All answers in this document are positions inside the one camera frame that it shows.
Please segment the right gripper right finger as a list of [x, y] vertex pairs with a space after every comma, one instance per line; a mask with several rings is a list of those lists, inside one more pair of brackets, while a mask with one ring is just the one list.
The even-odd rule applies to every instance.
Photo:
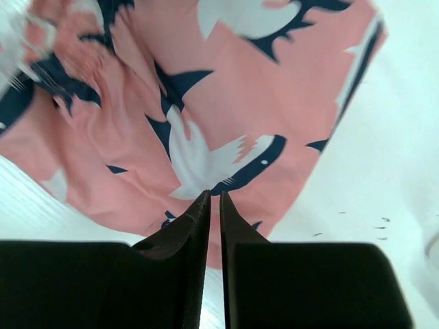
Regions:
[[227, 328], [412, 328], [390, 261], [369, 243], [272, 243], [220, 197]]

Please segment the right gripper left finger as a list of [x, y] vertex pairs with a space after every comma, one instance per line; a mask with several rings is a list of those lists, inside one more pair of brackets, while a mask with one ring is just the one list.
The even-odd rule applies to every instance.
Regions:
[[136, 243], [1, 242], [2, 328], [197, 328], [211, 196]]

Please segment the pink shark print shorts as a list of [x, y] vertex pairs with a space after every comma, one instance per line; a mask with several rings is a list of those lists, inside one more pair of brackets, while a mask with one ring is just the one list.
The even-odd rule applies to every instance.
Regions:
[[2, 1], [1, 155], [101, 226], [149, 236], [220, 195], [262, 235], [383, 39], [371, 1]]

